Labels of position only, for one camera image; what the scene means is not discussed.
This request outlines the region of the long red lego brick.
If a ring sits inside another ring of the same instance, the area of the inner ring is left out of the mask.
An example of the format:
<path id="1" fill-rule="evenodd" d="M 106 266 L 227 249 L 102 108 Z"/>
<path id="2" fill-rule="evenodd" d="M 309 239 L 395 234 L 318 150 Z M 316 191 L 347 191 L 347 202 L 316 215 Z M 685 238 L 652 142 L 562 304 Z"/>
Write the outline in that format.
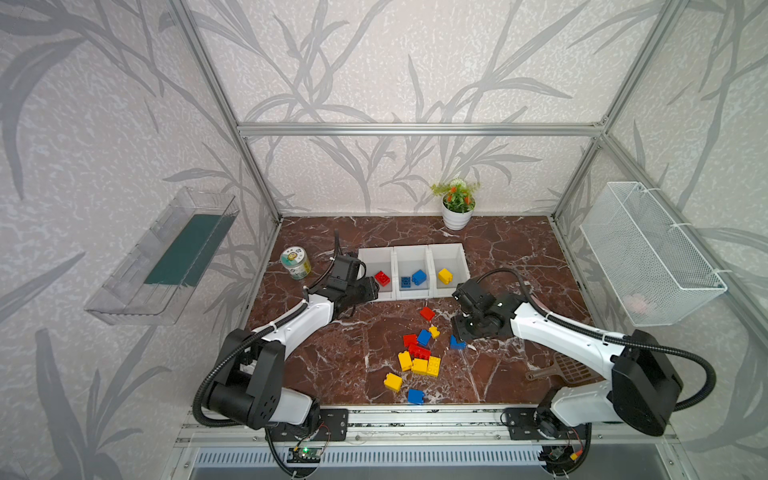
<path id="1" fill-rule="evenodd" d="M 379 271 L 374 275 L 374 279 L 381 287 L 386 287 L 391 283 L 390 277 L 383 271 Z"/>

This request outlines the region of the blue lego brick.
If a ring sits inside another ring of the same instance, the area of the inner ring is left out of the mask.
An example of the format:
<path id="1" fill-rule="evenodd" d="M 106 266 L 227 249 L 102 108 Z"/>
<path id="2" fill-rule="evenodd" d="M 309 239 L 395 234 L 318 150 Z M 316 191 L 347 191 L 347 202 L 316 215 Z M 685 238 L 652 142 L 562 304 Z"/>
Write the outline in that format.
<path id="1" fill-rule="evenodd" d="M 420 286 L 427 280 L 427 274 L 423 270 L 417 270 L 411 276 L 411 282 L 414 286 Z"/>

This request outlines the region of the yellow lego tall brick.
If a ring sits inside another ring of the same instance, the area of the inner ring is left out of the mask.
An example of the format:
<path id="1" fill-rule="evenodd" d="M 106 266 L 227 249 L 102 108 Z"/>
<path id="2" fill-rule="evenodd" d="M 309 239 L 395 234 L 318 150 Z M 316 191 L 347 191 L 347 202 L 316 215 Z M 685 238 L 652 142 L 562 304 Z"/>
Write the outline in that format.
<path id="1" fill-rule="evenodd" d="M 398 361 L 402 372 L 408 372 L 413 367 L 413 360 L 408 351 L 400 352 L 398 354 Z"/>

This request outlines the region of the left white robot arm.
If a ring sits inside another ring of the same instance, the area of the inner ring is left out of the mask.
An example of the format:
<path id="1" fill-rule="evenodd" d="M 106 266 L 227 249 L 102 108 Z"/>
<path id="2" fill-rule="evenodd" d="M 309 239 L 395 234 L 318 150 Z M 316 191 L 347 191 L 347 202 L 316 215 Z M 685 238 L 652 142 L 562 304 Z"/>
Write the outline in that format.
<path id="1" fill-rule="evenodd" d="M 195 420 L 207 427 L 282 425 L 301 436 L 315 432 L 319 403 L 284 386 L 285 361 L 346 310 L 378 298 L 379 285 L 366 271 L 356 255 L 338 254 L 292 309 L 253 331 L 230 332 L 194 395 Z"/>

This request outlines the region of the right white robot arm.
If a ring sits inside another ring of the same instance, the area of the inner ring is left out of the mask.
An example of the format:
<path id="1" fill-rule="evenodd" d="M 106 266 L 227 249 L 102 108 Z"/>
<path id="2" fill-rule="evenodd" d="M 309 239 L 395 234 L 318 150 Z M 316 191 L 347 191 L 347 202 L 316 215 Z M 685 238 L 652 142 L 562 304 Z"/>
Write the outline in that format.
<path id="1" fill-rule="evenodd" d="M 665 433 L 670 417 L 713 392 L 717 374 L 703 357 L 663 346 L 636 329 L 630 335 L 584 325 L 544 309 L 527 288 L 494 296 L 477 279 L 452 295 L 452 319 L 463 342 L 516 337 L 575 360 L 599 377 L 594 383 L 550 390 L 536 407 L 534 423 L 547 438 L 593 423 L 623 423 L 648 436 Z"/>

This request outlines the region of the white bin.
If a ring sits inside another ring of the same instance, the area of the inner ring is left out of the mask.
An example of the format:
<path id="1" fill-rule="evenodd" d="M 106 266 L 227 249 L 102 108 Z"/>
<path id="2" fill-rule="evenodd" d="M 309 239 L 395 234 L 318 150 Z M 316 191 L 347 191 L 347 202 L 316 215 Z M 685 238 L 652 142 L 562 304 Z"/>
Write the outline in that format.
<path id="1" fill-rule="evenodd" d="M 379 287 L 377 302 L 393 301 L 395 295 L 395 280 L 397 279 L 397 267 L 393 247 L 361 248 L 358 252 L 359 259 L 366 264 L 366 277 L 375 278 L 383 273 L 389 279 L 387 285 L 378 280 L 374 283 Z"/>
<path id="2" fill-rule="evenodd" d="M 394 254 L 397 264 L 396 297 L 399 300 L 429 298 L 430 269 L 427 246 L 397 246 L 394 248 Z"/>
<path id="3" fill-rule="evenodd" d="M 431 244 L 430 296 L 432 298 L 451 297 L 459 284 L 467 281 L 469 272 L 464 246 L 462 243 Z M 453 274 L 453 281 L 449 286 L 441 285 L 437 279 L 437 272 L 442 268 L 448 269 Z"/>

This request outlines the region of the green label tin can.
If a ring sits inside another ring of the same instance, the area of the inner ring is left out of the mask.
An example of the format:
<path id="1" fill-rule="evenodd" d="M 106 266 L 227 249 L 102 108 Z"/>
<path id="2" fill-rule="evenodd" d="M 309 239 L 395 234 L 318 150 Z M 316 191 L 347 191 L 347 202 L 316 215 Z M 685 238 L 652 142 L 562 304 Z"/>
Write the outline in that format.
<path id="1" fill-rule="evenodd" d="M 285 249 L 280 255 L 280 262 L 294 280 L 303 280 L 312 271 L 306 250 L 300 246 Z"/>

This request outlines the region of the red square lego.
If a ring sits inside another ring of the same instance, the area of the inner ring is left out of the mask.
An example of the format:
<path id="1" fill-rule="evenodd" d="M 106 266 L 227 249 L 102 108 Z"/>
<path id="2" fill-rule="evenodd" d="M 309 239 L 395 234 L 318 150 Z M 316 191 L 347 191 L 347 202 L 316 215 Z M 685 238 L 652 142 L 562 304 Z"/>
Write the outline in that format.
<path id="1" fill-rule="evenodd" d="M 432 322 L 434 318 L 436 317 L 436 313 L 434 310 L 432 310 L 429 307 L 424 307 L 420 310 L 420 315 L 422 318 L 424 318 L 427 322 Z"/>

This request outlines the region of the right white bin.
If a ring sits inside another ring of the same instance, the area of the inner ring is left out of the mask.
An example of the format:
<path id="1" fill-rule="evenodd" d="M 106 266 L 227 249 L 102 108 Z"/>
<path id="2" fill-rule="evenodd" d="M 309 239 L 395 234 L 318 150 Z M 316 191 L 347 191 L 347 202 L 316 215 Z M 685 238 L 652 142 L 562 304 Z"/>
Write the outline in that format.
<path id="1" fill-rule="evenodd" d="M 464 246 L 462 243 L 431 244 L 430 296 L 432 298 L 451 297 L 459 284 L 467 281 L 469 272 Z M 437 272 L 442 268 L 448 269 L 453 274 L 453 281 L 449 286 L 441 285 L 437 279 Z"/>

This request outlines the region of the yellow lego pair brick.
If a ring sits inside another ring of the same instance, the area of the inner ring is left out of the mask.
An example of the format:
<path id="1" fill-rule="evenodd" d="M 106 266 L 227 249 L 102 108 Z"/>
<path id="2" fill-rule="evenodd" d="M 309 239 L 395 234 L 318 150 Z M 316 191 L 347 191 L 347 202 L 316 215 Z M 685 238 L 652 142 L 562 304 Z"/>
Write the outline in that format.
<path id="1" fill-rule="evenodd" d="M 430 356 L 428 359 L 416 358 L 412 362 L 411 371 L 417 375 L 437 378 L 440 373 L 441 359 Z"/>

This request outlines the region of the red lego centre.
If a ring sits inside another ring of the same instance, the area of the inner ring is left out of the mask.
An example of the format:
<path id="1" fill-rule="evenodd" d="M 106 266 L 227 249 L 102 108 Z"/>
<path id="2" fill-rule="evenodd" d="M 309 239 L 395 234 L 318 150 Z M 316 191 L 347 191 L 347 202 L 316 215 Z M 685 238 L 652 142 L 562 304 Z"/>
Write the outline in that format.
<path id="1" fill-rule="evenodd" d="M 424 348 L 417 344 L 417 335 L 418 334 L 404 335 L 403 344 L 412 358 L 428 359 L 431 356 L 431 351 L 428 346 Z"/>

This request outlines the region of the brown slotted spatula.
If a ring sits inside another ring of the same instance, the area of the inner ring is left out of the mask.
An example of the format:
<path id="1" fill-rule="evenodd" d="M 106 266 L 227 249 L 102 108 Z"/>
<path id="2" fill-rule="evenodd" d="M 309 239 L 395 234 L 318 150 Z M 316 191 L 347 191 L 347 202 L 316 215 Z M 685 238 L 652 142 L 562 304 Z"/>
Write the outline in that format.
<path id="1" fill-rule="evenodd" d="M 560 377 L 569 387 L 582 386 L 603 379 L 598 372 L 560 352 L 554 354 L 552 365 L 543 369 L 528 371 L 525 378 L 528 381 L 534 381 L 551 376 Z"/>

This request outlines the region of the potted plant white pot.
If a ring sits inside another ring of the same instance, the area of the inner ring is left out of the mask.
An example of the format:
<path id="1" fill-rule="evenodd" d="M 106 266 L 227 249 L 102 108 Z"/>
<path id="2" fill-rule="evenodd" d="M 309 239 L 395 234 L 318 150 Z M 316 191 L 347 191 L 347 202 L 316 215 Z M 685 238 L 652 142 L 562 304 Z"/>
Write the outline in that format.
<path id="1" fill-rule="evenodd" d="M 478 182 L 467 182 L 462 178 L 431 186 L 432 193 L 441 200 L 442 217 L 447 229 L 460 231 L 467 226 L 475 210 L 475 192 L 479 187 Z"/>

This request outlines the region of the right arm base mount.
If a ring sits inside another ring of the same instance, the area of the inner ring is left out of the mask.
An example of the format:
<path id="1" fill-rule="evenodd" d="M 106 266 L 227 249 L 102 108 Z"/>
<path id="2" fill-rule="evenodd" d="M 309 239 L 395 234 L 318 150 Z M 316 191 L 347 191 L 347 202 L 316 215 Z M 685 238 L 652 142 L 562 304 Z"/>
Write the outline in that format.
<path id="1" fill-rule="evenodd" d="M 499 421 L 507 429 L 511 440 L 585 443 L 592 433 L 591 426 L 587 424 L 567 427 L 549 414 L 540 417 L 536 407 L 505 408 Z"/>

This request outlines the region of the clear plastic wall shelf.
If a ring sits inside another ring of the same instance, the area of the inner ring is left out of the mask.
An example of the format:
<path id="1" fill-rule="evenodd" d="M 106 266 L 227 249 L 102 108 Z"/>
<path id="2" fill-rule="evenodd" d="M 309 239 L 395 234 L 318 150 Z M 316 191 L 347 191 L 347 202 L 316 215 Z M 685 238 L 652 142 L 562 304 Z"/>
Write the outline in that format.
<path id="1" fill-rule="evenodd" d="M 113 326 L 175 324 L 239 212 L 233 194 L 181 188 L 85 311 Z"/>

